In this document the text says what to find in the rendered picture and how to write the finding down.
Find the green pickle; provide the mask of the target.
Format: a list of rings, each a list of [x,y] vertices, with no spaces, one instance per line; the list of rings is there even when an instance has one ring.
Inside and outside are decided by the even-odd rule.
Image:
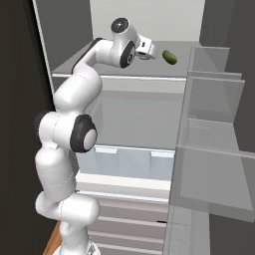
[[[162,52],[162,57],[171,65],[175,65],[177,63],[177,58],[175,55],[173,55],[172,53],[170,53],[167,50],[164,50]]]

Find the grey fridge door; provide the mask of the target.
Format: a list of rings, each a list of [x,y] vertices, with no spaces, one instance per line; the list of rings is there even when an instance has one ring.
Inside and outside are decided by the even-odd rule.
[[[255,255],[255,0],[206,0],[162,255]]]

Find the small translucent door bin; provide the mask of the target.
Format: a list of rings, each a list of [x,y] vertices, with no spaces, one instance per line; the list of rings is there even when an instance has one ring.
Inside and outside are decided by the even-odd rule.
[[[225,71],[228,55],[228,48],[191,48],[182,106],[187,118],[234,122],[245,81]]]

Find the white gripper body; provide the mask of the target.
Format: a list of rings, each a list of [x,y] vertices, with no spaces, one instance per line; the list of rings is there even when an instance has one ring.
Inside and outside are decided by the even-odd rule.
[[[154,60],[156,58],[156,48],[155,45],[151,45],[148,50],[136,49],[135,55],[141,60]]]

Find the grey open fridge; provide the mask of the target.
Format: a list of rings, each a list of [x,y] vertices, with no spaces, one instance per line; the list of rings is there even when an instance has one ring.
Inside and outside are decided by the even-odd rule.
[[[52,96],[95,40],[90,0],[32,0]],[[98,132],[95,146],[128,147],[131,177],[81,173],[77,153],[68,152],[76,191],[100,204],[88,226],[101,255],[162,255],[171,182],[132,175],[137,150],[172,150],[182,92],[152,77],[101,76],[103,88],[86,108]],[[62,244],[59,220],[45,255]]]

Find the large translucent door bin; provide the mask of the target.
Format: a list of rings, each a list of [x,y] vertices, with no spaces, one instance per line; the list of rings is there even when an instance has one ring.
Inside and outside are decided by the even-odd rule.
[[[255,153],[239,149],[232,124],[181,121],[169,202],[255,221]]]

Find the translucent crisper drawer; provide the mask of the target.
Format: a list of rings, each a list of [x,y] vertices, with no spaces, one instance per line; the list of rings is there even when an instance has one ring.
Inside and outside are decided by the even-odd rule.
[[[128,153],[131,149],[121,146],[95,146],[87,153],[77,153],[81,173],[131,177]]]
[[[137,150],[131,157],[134,177],[170,181],[174,161],[172,150]]]

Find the grey fridge shelf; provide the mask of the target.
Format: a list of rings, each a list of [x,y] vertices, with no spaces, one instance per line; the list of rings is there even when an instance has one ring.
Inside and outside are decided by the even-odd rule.
[[[94,69],[101,76],[184,78],[187,75],[191,48],[200,47],[199,42],[187,41],[154,41],[154,44],[156,47],[155,60],[134,58],[131,65],[125,69],[105,64],[95,64]],[[175,65],[169,64],[162,57],[164,50],[177,58]]]

